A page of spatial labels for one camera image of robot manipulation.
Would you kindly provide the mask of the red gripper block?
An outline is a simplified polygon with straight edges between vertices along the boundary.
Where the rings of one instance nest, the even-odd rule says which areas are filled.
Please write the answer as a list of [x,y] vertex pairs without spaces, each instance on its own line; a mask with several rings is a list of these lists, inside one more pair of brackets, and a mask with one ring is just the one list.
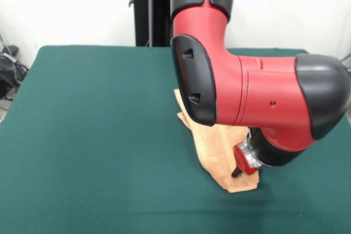
[[241,148],[239,148],[238,145],[234,147],[234,157],[236,161],[236,168],[232,172],[233,178],[238,178],[243,173],[247,175],[252,175],[257,171],[256,167],[252,167],[249,165],[249,162],[246,159],[244,151]]

